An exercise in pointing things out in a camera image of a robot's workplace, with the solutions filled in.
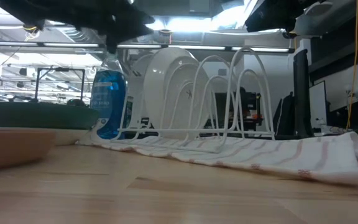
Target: clear plastic bottle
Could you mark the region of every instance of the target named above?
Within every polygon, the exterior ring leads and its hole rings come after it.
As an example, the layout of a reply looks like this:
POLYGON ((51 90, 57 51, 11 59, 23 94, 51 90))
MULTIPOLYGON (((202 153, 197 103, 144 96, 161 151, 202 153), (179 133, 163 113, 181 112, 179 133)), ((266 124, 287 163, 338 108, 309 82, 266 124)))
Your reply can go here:
POLYGON ((112 139, 119 134, 126 89, 126 79, 117 57, 108 55, 102 68, 96 72, 90 106, 99 111, 99 119, 94 128, 100 138, 112 139))

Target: fluorescent light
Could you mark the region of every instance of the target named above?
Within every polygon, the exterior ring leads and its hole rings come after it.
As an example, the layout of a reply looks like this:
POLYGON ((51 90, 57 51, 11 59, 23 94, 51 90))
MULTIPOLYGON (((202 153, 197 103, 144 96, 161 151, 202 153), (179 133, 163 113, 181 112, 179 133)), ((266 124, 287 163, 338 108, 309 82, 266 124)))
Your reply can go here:
POLYGON ((3 25, 0 26, 0 29, 23 29, 23 26, 3 25))
POLYGON ((146 24, 146 26, 152 30, 162 30, 165 29, 164 23, 160 19, 156 19, 152 24, 146 24))
POLYGON ((50 77, 49 75, 45 76, 44 78, 49 78, 52 81, 56 81, 56 78, 50 77))
POLYGON ((60 86, 62 88, 68 89, 68 85, 65 83, 57 83, 56 86, 60 86))
POLYGON ((149 44, 120 44, 117 46, 120 49, 161 49, 161 45, 149 44))
POLYGON ((167 29, 174 32, 202 32, 209 31, 210 26, 211 18, 174 18, 168 22, 167 29))
POLYGON ((64 65, 82 66, 100 66, 101 61, 89 54, 73 55, 73 54, 45 54, 47 58, 54 62, 64 65))
POLYGON ((225 47, 219 46, 192 46, 192 45, 169 45, 169 47, 179 47, 187 50, 224 50, 225 47))
POLYGON ((52 25, 65 25, 64 22, 58 22, 58 21, 48 21, 52 25))
POLYGON ((4 95, 1 95, 1 94, 0 94, 0 97, 3 97, 3 98, 13 98, 14 96, 13 96, 13 95, 10 95, 10 94, 4 96, 4 95))
MULTIPOLYGON (((238 51, 240 50, 241 47, 232 47, 231 50, 233 51, 238 51)), ((280 49, 280 48, 268 48, 268 47, 251 47, 252 50, 256 51, 256 52, 277 52, 277 53, 287 53, 290 50, 289 49, 280 49)))
POLYGON ((34 43, 34 42, 3 42, 3 41, 0 41, 0 46, 32 47, 32 46, 37 46, 37 43, 34 43))
MULTIPOLYGON (((28 94, 35 94, 35 90, 0 90, 0 93, 28 93, 28 94)), ((80 92, 74 92, 74 91, 38 91, 40 94, 66 94, 71 96, 81 96, 80 92)), ((90 97, 92 95, 92 92, 83 92, 83 96, 90 97)))
POLYGON ((284 29, 269 29, 269 30, 261 30, 259 32, 267 33, 267 32, 278 32, 283 31, 284 29))
POLYGON ((44 43, 46 47, 99 47, 99 44, 44 43))
POLYGON ((219 27, 237 25, 240 23, 239 18, 243 19, 245 10, 245 6, 237 6, 219 13, 212 21, 211 30, 217 30, 219 27))

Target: white wire dish rack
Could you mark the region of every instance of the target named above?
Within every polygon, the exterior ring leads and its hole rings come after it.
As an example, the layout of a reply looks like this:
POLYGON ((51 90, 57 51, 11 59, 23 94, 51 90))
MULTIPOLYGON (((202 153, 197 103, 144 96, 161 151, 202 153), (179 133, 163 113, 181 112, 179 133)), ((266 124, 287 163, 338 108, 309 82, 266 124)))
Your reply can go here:
MULTIPOLYGON (((144 110, 143 94, 142 94, 143 99, 140 100, 140 102, 141 102, 140 113, 136 113, 136 114, 138 114, 136 118, 132 117, 132 119, 135 119, 136 121, 138 121, 137 127, 136 128, 123 128, 122 125, 124 123, 125 109, 126 109, 126 105, 127 105, 127 95, 126 95, 126 99, 125 99, 125 103, 124 103, 124 110, 122 112, 122 117, 121 117, 121 126, 119 129, 119 134, 117 137, 112 139, 111 142, 113 142, 114 144, 128 144, 128 145, 159 147, 159 148, 178 149, 178 150, 187 150, 187 151, 202 151, 202 152, 219 153, 222 150, 224 150, 225 147, 229 147, 229 146, 225 145, 226 140, 227 140, 227 134, 229 134, 229 133, 241 134, 242 138, 245 138, 245 134, 264 134, 264 135, 271 136, 272 140, 275 140, 275 136, 274 136, 274 132, 273 132, 272 104, 271 104, 271 99, 270 99, 269 82, 267 80, 267 74, 265 71, 265 67, 264 67, 260 57, 250 47, 247 47, 247 46, 240 48, 234 54, 231 63, 228 63, 223 58, 215 56, 215 55, 206 57, 202 62, 200 62, 197 72, 194 75, 194 80, 191 82, 191 84, 193 84, 193 92, 195 92, 195 88, 197 86, 198 74, 199 74, 202 66, 205 64, 205 62, 207 62, 210 59, 216 59, 216 60, 220 60, 220 61, 224 62, 227 65, 227 67, 229 67, 229 75, 228 75, 228 79, 225 79, 220 76, 213 76, 213 77, 209 78, 207 84, 204 86, 203 97, 201 100, 201 108, 204 108, 203 106, 204 106, 205 99, 206 99, 207 89, 213 89, 213 88, 209 88, 209 86, 211 85, 211 82, 215 79, 221 79, 222 81, 226 82, 227 83, 227 92, 226 93, 230 93, 230 94, 226 94, 226 109, 225 109, 225 118, 224 118, 224 127, 223 128, 218 128, 219 127, 218 111, 217 111, 217 106, 216 106, 214 90, 210 91, 210 93, 212 94, 211 97, 213 99, 212 100, 213 105, 212 105, 212 107, 209 107, 210 108, 209 118, 211 120, 211 125, 212 125, 211 129, 190 128, 193 116, 198 116, 198 124, 199 125, 197 125, 196 127, 200 126, 200 124, 201 124, 201 112, 199 114, 195 114, 192 110, 193 105, 195 103, 194 102, 195 97, 193 97, 191 99, 191 106, 189 107, 190 116, 188 119, 188 128, 186 128, 186 129, 172 129, 171 128, 172 120, 175 118, 175 109, 177 107, 178 100, 176 100, 174 112, 173 112, 174 115, 172 116, 171 125, 168 128, 162 128, 162 122, 160 123, 159 127, 154 127, 155 129, 150 129, 150 122, 146 128, 141 128, 140 120, 141 120, 141 115, 144 110), (238 56, 242 55, 243 51, 250 52, 252 55, 254 55, 256 57, 259 65, 262 69, 261 74, 256 74, 251 69, 245 69, 240 73, 240 75, 238 77, 233 76, 235 62, 236 62, 238 56), (239 110, 242 111, 241 95, 240 94, 234 95, 234 91, 236 91, 237 93, 240 93, 241 80, 245 75, 252 75, 257 80, 257 82, 259 84, 260 94, 262 97, 262 113, 264 115, 266 115, 266 114, 268 115, 268 116, 265 116, 266 131, 245 131, 244 125, 243 125, 244 122, 243 122, 242 113, 239 113, 239 120, 238 120, 238 116, 237 116, 238 112, 239 112, 239 110), (232 86, 232 81, 237 83, 237 86, 235 89, 232 86), (233 105, 234 105, 234 116, 233 116, 234 121, 232 122, 231 127, 229 127, 230 100, 233 102, 233 105), (124 132, 132 132, 132 133, 136 133, 136 134, 132 139, 118 140, 124 132), (156 140, 153 140, 151 142, 143 141, 142 139, 138 139, 139 134, 144 133, 144 132, 156 132, 156 133, 158 133, 158 137, 155 138, 156 140), (179 140, 164 139, 161 136, 161 133, 182 133, 182 134, 185 134, 186 138, 179 139, 179 140), (216 133, 217 135, 215 137, 211 137, 211 138, 201 138, 200 137, 201 133, 216 133), (194 138, 190 137, 190 136, 194 136, 195 134, 196 134, 196 136, 198 136, 197 138, 194 139, 194 138)), ((172 77, 168 80, 168 86, 170 84, 171 79, 172 79, 172 77)), ((168 93, 168 88, 166 89, 166 92, 165 92, 165 99, 163 102, 161 121, 163 121, 164 116, 165 116, 165 110, 166 110, 165 107, 167 104, 167 93, 168 93)))

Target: desk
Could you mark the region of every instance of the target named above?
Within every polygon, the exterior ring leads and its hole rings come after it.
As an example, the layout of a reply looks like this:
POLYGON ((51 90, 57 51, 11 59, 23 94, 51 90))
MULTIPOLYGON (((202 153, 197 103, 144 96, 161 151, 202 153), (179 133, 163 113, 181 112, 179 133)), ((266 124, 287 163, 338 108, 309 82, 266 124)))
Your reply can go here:
POLYGON ((58 147, 0 170, 0 223, 358 223, 358 188, 58 147))

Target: wood grain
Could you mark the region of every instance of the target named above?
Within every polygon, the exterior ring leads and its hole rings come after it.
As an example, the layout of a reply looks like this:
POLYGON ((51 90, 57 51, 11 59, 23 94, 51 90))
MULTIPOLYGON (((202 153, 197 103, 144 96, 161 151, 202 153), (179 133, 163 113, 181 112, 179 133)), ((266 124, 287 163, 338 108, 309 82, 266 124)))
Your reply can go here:
POLYGON ((0 223, 356 223, 358 188, 58 147, 0 170, 0 223))

